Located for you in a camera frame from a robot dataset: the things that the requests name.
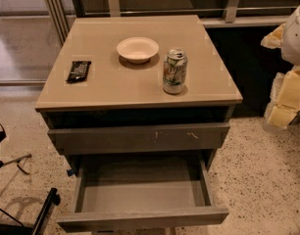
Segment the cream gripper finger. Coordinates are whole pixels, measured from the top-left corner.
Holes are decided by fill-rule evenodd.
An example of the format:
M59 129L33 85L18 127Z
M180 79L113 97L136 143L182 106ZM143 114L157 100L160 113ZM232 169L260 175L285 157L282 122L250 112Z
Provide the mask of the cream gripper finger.
M266 35L262 39L261 45L269 49L280 48L282 46L283 30L284 23L278 26L274 31Z
M300 113L300 66L287 73L278 72L273 81L266 122L286 128Z

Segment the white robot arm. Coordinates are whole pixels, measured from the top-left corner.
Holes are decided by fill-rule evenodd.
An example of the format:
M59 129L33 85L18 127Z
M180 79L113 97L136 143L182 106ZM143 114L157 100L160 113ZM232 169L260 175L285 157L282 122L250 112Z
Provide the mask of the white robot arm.
M264 113L266 130L284 130L300 115L300 5L285 23L262 39L261 45L279 48L281 57L293 65L287 73L276 74Z

